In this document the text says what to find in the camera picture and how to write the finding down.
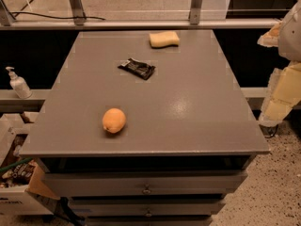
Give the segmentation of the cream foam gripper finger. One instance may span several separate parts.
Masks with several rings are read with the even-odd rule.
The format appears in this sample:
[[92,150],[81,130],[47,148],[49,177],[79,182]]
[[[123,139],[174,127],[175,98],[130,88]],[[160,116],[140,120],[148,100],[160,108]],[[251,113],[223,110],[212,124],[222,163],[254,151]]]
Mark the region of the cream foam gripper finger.
[[275,68],[268,81],[259,124],[275,127],[301,102],[301,63],[290,62],[283,70]]

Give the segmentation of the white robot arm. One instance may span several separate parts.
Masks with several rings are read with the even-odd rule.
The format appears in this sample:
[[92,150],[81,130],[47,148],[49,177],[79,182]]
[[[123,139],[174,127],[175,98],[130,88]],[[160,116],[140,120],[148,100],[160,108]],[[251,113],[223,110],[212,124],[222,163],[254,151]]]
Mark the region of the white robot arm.
[[259,124],[275,127],[301,101],[301,0],[284,19],[257,41],[264,47],[276,47],[290,63],[283,70],[274,69],[268,81],[268,92],[261,106]]

